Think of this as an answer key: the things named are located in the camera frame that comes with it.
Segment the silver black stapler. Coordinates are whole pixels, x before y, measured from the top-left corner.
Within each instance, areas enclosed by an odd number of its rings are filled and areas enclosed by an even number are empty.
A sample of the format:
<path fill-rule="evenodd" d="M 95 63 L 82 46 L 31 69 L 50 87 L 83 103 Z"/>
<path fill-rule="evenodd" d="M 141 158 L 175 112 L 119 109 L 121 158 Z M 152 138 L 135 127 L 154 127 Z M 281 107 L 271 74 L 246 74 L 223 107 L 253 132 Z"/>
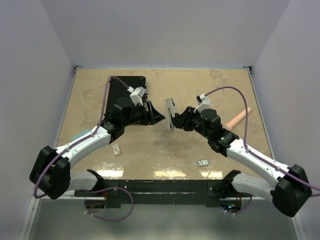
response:
<path fill-rule="evenodd" d="M 172 98 L 167 98 L 164 100 L 164 107 L 168 128 L 170 131 L 174 131 L 175 125 L 173 124 L 172 118 L 178 115 L 177 106 Z"/>

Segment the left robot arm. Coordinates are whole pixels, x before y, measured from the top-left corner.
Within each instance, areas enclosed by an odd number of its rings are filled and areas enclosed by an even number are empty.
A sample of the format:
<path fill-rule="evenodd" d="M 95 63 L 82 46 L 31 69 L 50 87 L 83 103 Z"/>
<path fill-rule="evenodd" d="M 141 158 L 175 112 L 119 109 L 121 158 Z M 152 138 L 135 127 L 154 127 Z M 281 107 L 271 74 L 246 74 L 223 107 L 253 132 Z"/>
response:
<path fill-rule="evenodd" d="M 57 148 L 46 146 L 40 150 L 29 176 L 35 190 L 43 191 L 52 200 L 76 190 L 99 196 L 104 190 L 103 177 L 90 169 L 72 172 L 72 168 L 89 154 L 120 138 L 125 127 L 155 125 L 165 119 L 151 101 L 135 105 L 125 99 L 115 103 L 103 117 L 82 137 Z"/>

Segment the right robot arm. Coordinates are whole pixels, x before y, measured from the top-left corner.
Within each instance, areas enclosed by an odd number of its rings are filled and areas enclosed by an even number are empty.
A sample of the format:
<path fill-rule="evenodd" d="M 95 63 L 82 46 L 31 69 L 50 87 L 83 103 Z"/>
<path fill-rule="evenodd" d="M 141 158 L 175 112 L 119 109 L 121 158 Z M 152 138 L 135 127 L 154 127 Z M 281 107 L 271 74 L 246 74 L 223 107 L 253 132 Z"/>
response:
<path fill-rule="evenodd" d="M 259 177 L 255 178 L 239 172 L 225 181 L 222 189 L 227 196 L 248 193 L 269 200 L 288 217 L 294 217 L 312 196 L 307 174 L 301 166 L 288 166 L 255 149 L 249 149 L 241 138 L 223 127 L 214 109 L 198 111 L 189 106 L 181 114 L 175 110 L 169 110 L 168 113 L 171 127 L 199 133 L 207 139 L 213 151 L 258 174 Z"/>

